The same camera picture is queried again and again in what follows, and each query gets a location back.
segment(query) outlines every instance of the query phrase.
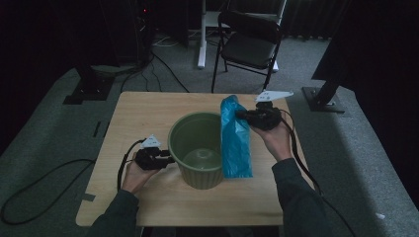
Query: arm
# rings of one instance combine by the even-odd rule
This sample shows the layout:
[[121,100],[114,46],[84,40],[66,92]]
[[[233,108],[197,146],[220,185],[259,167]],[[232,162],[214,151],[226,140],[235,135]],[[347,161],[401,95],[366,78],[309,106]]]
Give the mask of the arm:
[[158,171],[144,171],[134,162],[129,163],[123,186],[105,213],[95,220],[86,236],[134,236],[138,211],[138,198],[135,195]]
[[278,198],[284,211],[284,231],[287,236],[331,236],[323,202],[302,177],[292,157],[290,132],[281,122],[272,130],[255,127],[269,152],[278,161],[272,167],[277,183]]

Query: green pot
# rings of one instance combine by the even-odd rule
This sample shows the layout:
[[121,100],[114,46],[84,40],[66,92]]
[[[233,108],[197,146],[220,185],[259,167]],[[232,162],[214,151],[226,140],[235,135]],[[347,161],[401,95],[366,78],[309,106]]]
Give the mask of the green pot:
[[170,129],[169,151],[189,186],[207,190],[221,183],[220,132],[221,117],[211,112],[188,114]]

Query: hand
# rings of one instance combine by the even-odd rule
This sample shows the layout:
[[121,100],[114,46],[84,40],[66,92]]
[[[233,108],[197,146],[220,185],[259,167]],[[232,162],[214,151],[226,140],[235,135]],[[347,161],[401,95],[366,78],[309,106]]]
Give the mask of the hand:
[[[281,113],[281,115],[283,120],[287,121],[287,114]],[[291,153],[290,131],[283,122],[280,122],[278,126],[267,131],[253,126],[251,128],[262,137],[269,152],[278,162],[293,158]]]
[[122,190],[126,190],[132,194],[138,191],[147,183],[151,176],[160,170],[142,170],[134,161],[126,166],[126,177],[123,181]]

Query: black cable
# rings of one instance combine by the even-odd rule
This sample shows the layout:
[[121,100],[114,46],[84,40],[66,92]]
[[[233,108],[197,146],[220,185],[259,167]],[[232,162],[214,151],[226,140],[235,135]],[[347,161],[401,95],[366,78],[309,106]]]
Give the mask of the black cable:
[[131,72],[135,72],[135,71],[139,71],[139,67],[138,66],[133,66],[131,68],[127,68],[121,71],[116,71],[116,72],[112,72],[112,71],[102,71],[100,69],[97,68],[92,68],[93,71],[96,73],[97,76],[100,77],[118,77],[127,73],[131,73]]
[[124,81],[123,81],[123,84],[121,85],[121,88],[120,88],[120,93],[122,93],[123,91],[124,91],[124,85],[126,84],[126,81],[127,80],[129,80],[130,78],[132,78],[132,76],[135,74],[135,73],[138,73],[139,71],[133,71],[133,72],[130,72],[129,73],[129,75],[126,77],[126,79],[124,79]]
[[147,77],[146,76],[144,76],[144,71],[142,71],[141,72],[141,76],[144,78],[144,80],[145,80],[145,91],[146,92],[149,92],[149,90],[148,90],[148,79],[147,79]]
[[158,88],[160,92],[163,92],[163,90],[161,90],[161,83],[160,80],[158,79],[158,76],[154,73],[154,64],[151,62],[151,73],[156,77],[157,83],[158,83]]
[[129,155],[129,153],[130,153],[130,151],[132,150],[132,148],[136,145],[136,144],[138,144],[138,143],[141,143],[141,142],[143,142],[145,139],[143,139],[143,140],[138,140],[138,141],[136,141],[130,148],[129,148],[129,150],[126,152],[126,154],[124,155],[124,158],[123,158],[123,162],[121,162],[121,166],[120,166],[120,169],[118,170],[118,183],[117,183],[117,189],[118,190],[120,190],[121,189],[121,180],[122,180],[122,178],[123,178],[123,171],[124,171],[124,167],[126,166],[126,160],[127,160],[127,158],[128,158],[128,155]]
[[[289,115],[289,117],[292,119],[293,122],[293,117],[291,116],[291,114],[287,111],[284,110],[280,110],[281,112],[286,113],[287,115]],[[336,207],[334,207],[325,197],[324,197],[324,192],[323,190],[320,188],[319,184],[317,183],[317,181],[314,179],[314,177],[310,174],[310,172],[307,170],[307,168],[304,166],[304,164],[302,164],[301,159],[299,158],[298,155],[298,151],[297,151],[297,147],[296,147],[296,138],[295,138],[295,132],[294,129],[290,127],[290,125],[281,117],[281,122],[284,123],[284,125],[287,127],[287,129],[290,131],[290,136],[291,136],[291,140],[292,140],[292,150],[293,150],[293,156],[296,160],[296,162],[298,163],[298,166],[301,168],[301,170],[305,173],[305,175],[307,175],[307,177],[311,180],[311,182],[314,183],[314,185],[316,186],[316,189],[318,190],[318,193],[320,195],[320,197],[323,199],[323,201],[330,207],[332,208],[336,214],[340,217],[340,219],[344,222],[344,224],[346,225],[346,227],[348,228],[348,230],[351,232],[352,236],[356,236],[354,230],[351,228],[351,226],[349,225],[348,221],[345,219],[345,217],[336,209]]]
[[[37,214],[37,215],[35,215],[33,217],[30,217],[30,218],[28,218],[26,220],[12,221],[12,220],[9,220],[8,218],[6,218],[6,207],[7,207],[7,204],[12,199],[16,198],[18,195],[20,195],[21,193],[25,192],[29,188],[33,187],[34,185],[36,185],[37,183],[39,183],[41,180],[43,180],[45,177],[47,177],[49,174],[51,174],[52,172],[58,170],[59,168],[62,168],[62,167],[66,166],[66,165],[69,165],[71,163],[80,162],[80,161],[87,161],[87,162],[89,162],[89,164],[86,167],[84,167],[83,170],[80,171],[80,173],[78,173],[76,175],[76,177],[70,182],[70,184],[67,187],[65,187],[65,189],[55,198],[55,200],[46,209],[44,209],[43,211],[41,211],[39,214]],[[96,160],[78,159],[78,160],[72,160],[72,161],[66,162],[66,163],[64,163],[62,165],[59,165],[59,166],[55,167],[51,171],[49,171],[46,174],[44,174],[43,176],[41,176],[39,179],[35,180],[33,183],[27,185],[26,187],[20,189],[19,191],[15,192],[13,195],[11,195],[6,200],[6,202],[4,202],[4,204],[1,207],[1,210],[0,210],[1,221],[3,223],[5,223],[5,224],[8,224],[8,225],[22,225],[22,224],[29,223],[29,222],[31,222],[33,220],[36,220],[37,218],[39,218],[40,216],[42,216],[43,214],[45,214],[48,210],[50,210],[56,204],[56,202],[64,195],[64,193],[68,191],[68,189],[74,184],[74,182],[83,174],[83,172],[86,171],[87,168],[90,167],[90,165],[95,164],[95,163],[96,163]]]
[[212,45],[212,46],[218,46],[218,42],[213,41],[213,40],[207,40],[207,43],[208,43],[209,45]]
[[175,73],[172,71],[172,69],[164,62],[159,56],[157,56],[153,51],[151,51],[151,54],[153,54],[157,59],[159,59],[166,67],[169,69],[169,71],[172,73],[172,75],[175,77],[175,79],[178,81],[178,83],[185,89],[186,92],[189,93],[189,90],[182,84],[182,82],[179,80],[179,78],[175,75]]

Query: metal stand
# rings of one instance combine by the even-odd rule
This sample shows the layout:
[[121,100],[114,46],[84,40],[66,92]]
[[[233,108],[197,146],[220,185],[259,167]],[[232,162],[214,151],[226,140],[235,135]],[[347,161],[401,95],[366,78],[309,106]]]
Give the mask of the metal stand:
[[106,101],[114,84],[115,77],[80,79],[73,94],[67,96],[62,104],[81,105],[83,101]]
[[302,92],[304,93],[305,98],[307,99],[310,109],[313,112],[329,112],[329,113],[338,113],[338,114],[345,113],[344,108],[340,105],[339,99],[334,93],[331,94],[331,99],[329,98],[325,102],[321,100],[322,96],[325,93],[323,87],[322,88],[317,88],[317,87],[303,87],[302,88]]

